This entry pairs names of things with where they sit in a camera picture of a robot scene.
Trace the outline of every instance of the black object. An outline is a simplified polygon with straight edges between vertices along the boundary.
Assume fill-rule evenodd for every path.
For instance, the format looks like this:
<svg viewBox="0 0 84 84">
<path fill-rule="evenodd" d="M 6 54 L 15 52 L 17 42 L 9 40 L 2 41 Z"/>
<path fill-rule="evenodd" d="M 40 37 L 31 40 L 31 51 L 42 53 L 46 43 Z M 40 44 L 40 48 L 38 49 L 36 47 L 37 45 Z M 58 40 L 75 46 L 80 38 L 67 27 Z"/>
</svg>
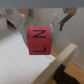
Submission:
<svg viewBox="0 0 84 84">
<path fill-rule="evenodd" d="M 75 78 L 64 72 L 65 66 L 62 64 L 55 73 L 54 80 L 57 84 L 80 84 Z"/>
</svg>

